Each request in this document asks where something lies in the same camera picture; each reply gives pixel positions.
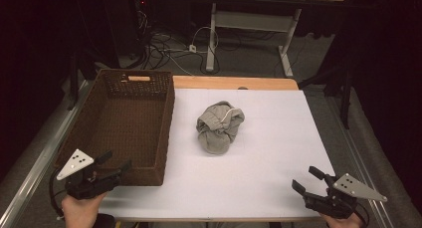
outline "brown wicker basket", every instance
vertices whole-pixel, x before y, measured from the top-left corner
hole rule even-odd
[[[162,185],[174,107],[170,72],[101,70],[56,160],[66,164],[78,148],[96,158],[112,150],[99,174],[131,159],[122,185]]]

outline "gray towel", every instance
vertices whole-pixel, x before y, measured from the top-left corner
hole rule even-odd
[[[239,125],[244,120],[242,110],[232,107],[228,102],[223,101],[208,107],[196,124],[199,143],[209,153],[225,153],[235,140]]]

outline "hand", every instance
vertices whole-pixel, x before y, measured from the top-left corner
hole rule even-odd
[[[77,200],[67,195],[62,200],[66,228],[92,228],[96,223],[99,207],[105,198],[103,193],[93,199]]]
[[[363,222],[355,213],[347,219],[335,219],[321,213],[319,215],[326,221],[329,228],[359,228],[363,225]]]

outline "wooden table edge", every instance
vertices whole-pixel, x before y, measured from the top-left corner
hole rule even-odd
[[[173,76],[175,89],[297,91],[296,81],[274,78]]]

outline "white table surface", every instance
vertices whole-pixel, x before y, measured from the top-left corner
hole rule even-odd
[[[333,174],[302,91],[176,89],[164,184],[121,186],[100,212],[118,220],[253,221],[318,217],[306,209],[292,180],[325,196],[310,165]],[[245,121],[227,153],[212,155],[198,142],[197,119],[227,101]]]

